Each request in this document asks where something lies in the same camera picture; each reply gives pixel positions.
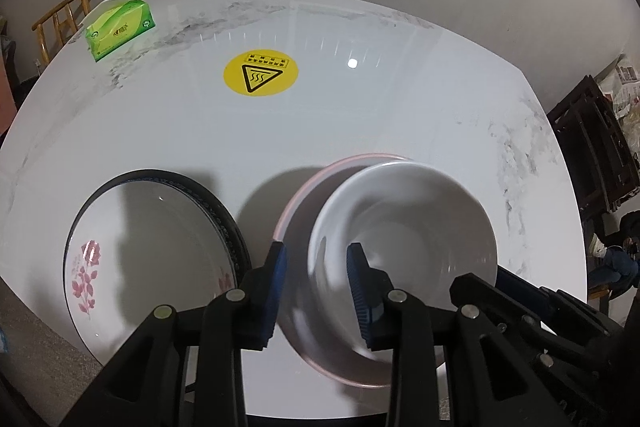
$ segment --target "floor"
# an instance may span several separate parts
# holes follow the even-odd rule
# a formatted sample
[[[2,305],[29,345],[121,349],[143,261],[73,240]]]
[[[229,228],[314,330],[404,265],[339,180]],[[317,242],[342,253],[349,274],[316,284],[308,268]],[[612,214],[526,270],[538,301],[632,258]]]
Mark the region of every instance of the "floor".
[[[0,279],[0,371],[41,418],[57,427],[101,366],[50,330]]]

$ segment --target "plate rim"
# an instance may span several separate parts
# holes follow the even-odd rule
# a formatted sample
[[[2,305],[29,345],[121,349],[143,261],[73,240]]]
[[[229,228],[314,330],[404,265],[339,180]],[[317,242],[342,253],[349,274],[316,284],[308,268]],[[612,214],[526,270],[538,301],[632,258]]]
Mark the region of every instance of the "plate rim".
[[[368,160],[378,160],[379,162],[373,163],[372,165],[367,165]],[[290,198],[284,210],[280,214],[280,218],[278,219],[276,227],[274,228],[273,240],[282,241],[284,245],[287,247],[287,251],[289,250],[287,243],[285,242],[285,238],[286,238],[286,233],[289,228],[289,225],[293,220],[293,217],[298,212],[300,205],[303,203],[306,197],[308,197],[316,189],[316,187],[318,187],[319,185],[327,181],[331,176],[334,176],[335,174],[338,174],[339,172],[347,169],[362,167],[362,169],[358,171],[358,172],[361,172],[363,169],[367,169],[375,165],[379,165],[382,163],[396,162],[396,161],[412,161],[412,159],[407,158],[406,156],[401,156],[394,153],[369,152],[369,153],[360,153],[356,155],[346,156],[345,158],[336,160],[335,162],[332,162],[329,165],[323,167],[318,172],[316,172],[316,174],[311,176]],[[308,254],[308,245],[307,245],[307,248],[304,250],[304,254],[305,256],[307,256]],[[280,325],[283,335],[285,336],[285,338],[287,339],[287,342],[293,348],[293,350],[295,350],[295,352],[300,356],[300,358],[303,359],[308,365],[313,367],[318,373],[321,373],[322,375],[325,375],[326,377],[329,377],[338,383],[341,383],[344,385],[350,385],[353,387],[366,388],[366,389],[380,389],[380,388],[389,386],[389,383],[363,383],[358,380],[351,380],[350,378],[347,378],[335,372],[335,369],[328,369],[325,365],[323,365],[321,362],[318,362],[315,358],[311,357],[308,353],[304,353],[299,349],[300,344],[305,344],[305,341],[302,340],[302,337],[300,337],[297,342],[292,343],[291,338],[289,337],[289,326],[288,325],[284,326],[280,321],[280,318],[278,318],[278,324]],[[331,325],[327,322],[326,327],[331,327]]]
[[[66,258],[69,253],[69,246],[71,244],[72,237],[76,231],[80,219],[87,211],[87,209],[108,190],[112,188],[125,185],[130,182],[146,181],[165,185],[175,190],[178,190],[181,194],[189,198],[196,206],[207,216],[209,222],[212,224],[218,237],[225,245],[226,254],[231,264],[231,271],[234,278],[235,287],[238,287],[244,279],[244,276],[249,270],[252,269],[251,257],[249,256],[249,250],[244,242],[242,233],[238,228],[236,220],[231,216],[225,205],[212,194],[212,192],[198,183],[197,181],[178,174],[178,172],[165,171],[162,169],[137,169],[134,171],[125,172],[120,174],[97,188],[89,198],[80,207],[80,210],[76,214],[73,223],[69,229],[69,233],[66,236],[65,253],[62,258],[62,291],[65,295],[66,311],[69,314],[71,323],[74,325],[74,329],[78,334],[78,337],[82,341],[82,344],[91,354],[91,356],[100,365],[103,365],[100,360],[94,355],[93,351],[87,346],[84,341],[84,337],[78,330],[74,316],[71,313],[69,306],[69,299],[66,295]]]

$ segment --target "wooden chair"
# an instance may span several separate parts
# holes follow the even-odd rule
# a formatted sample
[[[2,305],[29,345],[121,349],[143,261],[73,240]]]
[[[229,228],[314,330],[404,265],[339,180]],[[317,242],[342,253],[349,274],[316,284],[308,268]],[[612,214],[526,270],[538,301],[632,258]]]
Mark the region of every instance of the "wooden chair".
[[[38,37],[40,54],[42,55],[42,61],[45,66],[50,63],[52,56],[50,56],[49,49],[47,47],[43,25],[49,19],[53,19],[53,28],[56,33],[56,41],[58,42],[59,46],[56,52],[59,51],[60,48],[62,48],[62,46],[64,46],[66,42],[73,36],[73,34],[78,31],[78,25],[76,24],[74,13],[71,9],[71,3],[73,1],[75,0],[63,0],[60,4],[49,10],[31,27],[31,31],[35,31]],[[80,6],[82,8],[82,12],[84,12],[84,15],[89,15],[89,12],[91,11],[89,0],[80,0]],[[62,10],[65,11],[66,18],[62,22],[60,22],[60,19],[58,18],[58,12]]]
[[[566,162],[582,221],[615,212],[640,191],[638,166],[625,136],[590,76],[546,115]]]
[[[588,301],[598,301],[598,311],[609,316],[609,298],[611,296],[611,290],[608,284],[596,286],[587,293]]]

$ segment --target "yellow warning sticker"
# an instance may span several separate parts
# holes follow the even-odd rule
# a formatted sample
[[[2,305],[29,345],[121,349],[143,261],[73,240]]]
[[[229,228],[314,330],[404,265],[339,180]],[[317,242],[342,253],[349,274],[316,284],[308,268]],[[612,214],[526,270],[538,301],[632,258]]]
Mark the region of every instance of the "yellow warning sticker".
[[[224,72],[225,84],[239,94],[269,96],[293,86],[298,77],[296,61],[274,50],[251,50],[231,60]]]

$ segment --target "pink-rimmed bowl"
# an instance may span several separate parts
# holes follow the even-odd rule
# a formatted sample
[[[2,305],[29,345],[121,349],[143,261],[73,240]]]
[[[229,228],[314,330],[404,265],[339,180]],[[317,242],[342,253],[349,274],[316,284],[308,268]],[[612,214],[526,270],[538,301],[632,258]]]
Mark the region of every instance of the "pink-rimmed bowl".
[[[391,379],[390,364],[357,353],[327,323],[318,308],[307,274],[307,250],[320,210],[357,172],[402,156],[369,153],[339,160],[312,176],[293,195],[273,232],[287,247],[288,263],[278,323],[291,346],[320,373],[359,387],[383,387]]]

